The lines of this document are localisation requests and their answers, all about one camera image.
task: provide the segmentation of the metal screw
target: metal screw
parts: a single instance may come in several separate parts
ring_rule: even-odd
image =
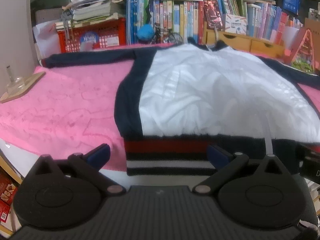
[[[207,185],[196,186],[195,191],[200,194],[207,194],[211,191],[211,188]]]
[[[122,192],[123,188],[119,185],[112,185],[107,188],[107,191],[112,194],[118,194]]]

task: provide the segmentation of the drawer handle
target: drawer handle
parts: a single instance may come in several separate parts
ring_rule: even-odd
[[[234,39],[236,37],[236,36],[228,35],[228,34],[224,34],[223,36],[225,36],[227,39]]]
[[[273,47],[273,45],[268,44],[268,43],[264,43],[264,45],[265,45],[267,48],[272,48],[272,47]]]

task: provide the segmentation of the blue ball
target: blue ball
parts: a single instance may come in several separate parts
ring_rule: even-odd
[[[137,36],[141,41],[151,41],[153,36],[155,36],[155,31],[150,24],[146,24],[138,30]]]

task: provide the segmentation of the red basket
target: red basket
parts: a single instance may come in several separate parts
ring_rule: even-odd
[[[118,37],[119,45],[126,45],[125,18],[120,18],[86,27],[70,28],[69,40],[66,39],[64,31],[58,31],[61,53],[80,51],[80,38],[87,32],[94,32],[99,36],[99,43],[93,46],[94,49],[117,46],[118,44],[114,43],[117,39],[111,39],[111,37]]]

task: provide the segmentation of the wooden coaster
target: wooden coaster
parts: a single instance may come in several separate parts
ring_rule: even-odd
[[[45,75],[45,71],[36,73],[31,75],[28,78],[24,79],[24,83],[25,86],[23,89],[19,90],[17,93],[15,93],[14,95],[9,96],[7,92],[5,92],[2,97],[0,98],[0,103],[5,103],[17,98],[22,97],[23,95],[25,95],[26,93],[29,92],[29,90],[40,80],[40,78],[42,78]]]

